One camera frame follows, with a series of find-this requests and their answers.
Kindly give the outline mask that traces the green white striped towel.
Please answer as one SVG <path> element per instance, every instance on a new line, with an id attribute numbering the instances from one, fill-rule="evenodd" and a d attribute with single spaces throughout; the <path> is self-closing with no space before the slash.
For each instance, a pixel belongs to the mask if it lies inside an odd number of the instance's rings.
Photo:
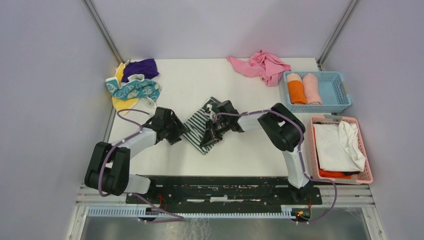
<path id="1" fill-rule="evenodd" d="M 211 146 L 201 147 L 200 143 L 206 131 L 206 123 L 211 120 L 211 112 L 216 113 L 218 111 L 217 105 L 220 103 L 217 98 L 211 96 L 201 108 L 183 122 L 186 128 L 183 137 L 202 155 L 206 155 L 214 146 L 212 144 Z"/>

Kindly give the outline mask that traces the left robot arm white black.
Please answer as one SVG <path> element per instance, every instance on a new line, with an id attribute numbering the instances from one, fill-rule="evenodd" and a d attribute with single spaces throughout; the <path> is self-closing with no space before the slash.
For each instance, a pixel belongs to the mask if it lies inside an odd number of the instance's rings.
<path id="1" fill-rule="evenodd" d="M 84 177 L 84 185 L 95 189 L 102 197 L 137 193 L 147 204 L 154 202 L 158 191 L 151 179 L 130 174 L 131 159 L 147 148 L 166 140 L 170 145 L 181 141 L 188 130 L 172 109 L 157 107 L 143 124 L 130 120 L 137 126 L 134 133 L 115 142 L 98 142 L 93 149 Z"/>

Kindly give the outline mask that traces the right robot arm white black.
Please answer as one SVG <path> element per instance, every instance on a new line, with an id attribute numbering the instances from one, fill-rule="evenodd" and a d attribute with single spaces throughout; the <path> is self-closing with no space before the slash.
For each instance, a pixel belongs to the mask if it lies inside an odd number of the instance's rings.
<path id="1" fill-rule="evenodd" d="M 263 130 L 271 143 L 282 152 L 288 170 L 289 199 L 302 204 L 309 198 L 306 188 L 310 176 L 302 154 L 302 143 L 306 131 L 303 123 L 282 103 L 270 109 L 239 113 L 230 100 L 219 103 L 216 110 L 210 111 L 210 119 L 205 124 L 205 132 L 200 139 L 200 147 L 209 147 L 223 140 L 226 132 L 244 133 Z"/>

